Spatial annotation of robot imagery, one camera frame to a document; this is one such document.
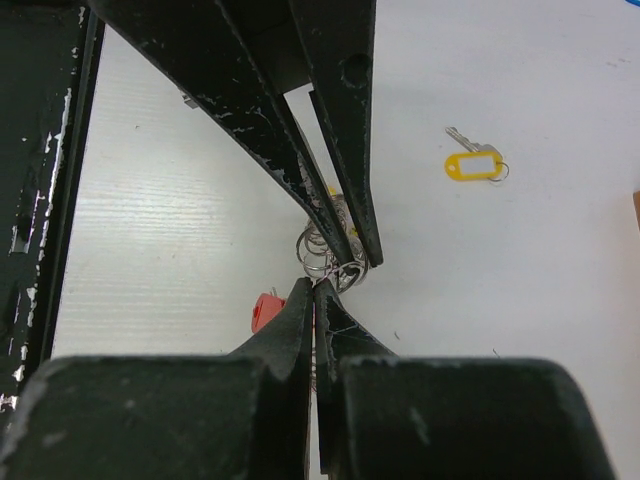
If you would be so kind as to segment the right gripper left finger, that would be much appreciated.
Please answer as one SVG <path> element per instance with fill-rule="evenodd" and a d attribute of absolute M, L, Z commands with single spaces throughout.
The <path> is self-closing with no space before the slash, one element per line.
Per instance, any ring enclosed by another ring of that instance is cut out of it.
<path fill-rule="evenodd" d="M 313 291 L 220 356 L 67 357 L 27 383 L 5 479 L 305 479 Z"/>

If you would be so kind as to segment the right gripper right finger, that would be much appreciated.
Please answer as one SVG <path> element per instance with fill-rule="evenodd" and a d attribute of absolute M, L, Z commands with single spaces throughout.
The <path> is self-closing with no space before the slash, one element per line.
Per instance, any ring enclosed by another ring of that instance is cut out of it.
<path fill-rule="evenodd" d="M 611 479 L 587 402 L 537 358 L 401 357 L 314 290 L 321 471 L 332 479 Z"/>

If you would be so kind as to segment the metal keyring organizer yellow handle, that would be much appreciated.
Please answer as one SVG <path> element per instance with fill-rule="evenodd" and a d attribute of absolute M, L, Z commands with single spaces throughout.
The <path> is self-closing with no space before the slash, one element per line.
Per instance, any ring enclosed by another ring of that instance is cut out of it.
<path fill-rule="evenodd" d="M 345 293 L 364 282 L 370 263 L 343 193 L 333 187 L 329 187 L 328 190 L 340 224 L 349 240 L 354 260 L 341 266 L 311 219 L 307 220 L 296 241 L 296 258 L 304 273 L 314 282 L 329 279 L 338 293 Z"/>

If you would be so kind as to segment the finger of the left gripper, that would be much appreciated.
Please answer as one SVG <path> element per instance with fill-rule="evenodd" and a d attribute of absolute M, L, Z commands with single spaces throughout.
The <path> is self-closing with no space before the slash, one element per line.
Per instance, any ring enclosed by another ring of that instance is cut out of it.
<path fill-rule="evenodd" d="M 384 261 L 371 193 L 374 1 L 291 1 L 327 149 L 371 267 Z"/>
<path fill-rule="evenodd" d="M 92 1 L 93 12 L 244 149 L 307 213 L 340 264 L 351 247 L 284 97 L 221 1 Z"/>

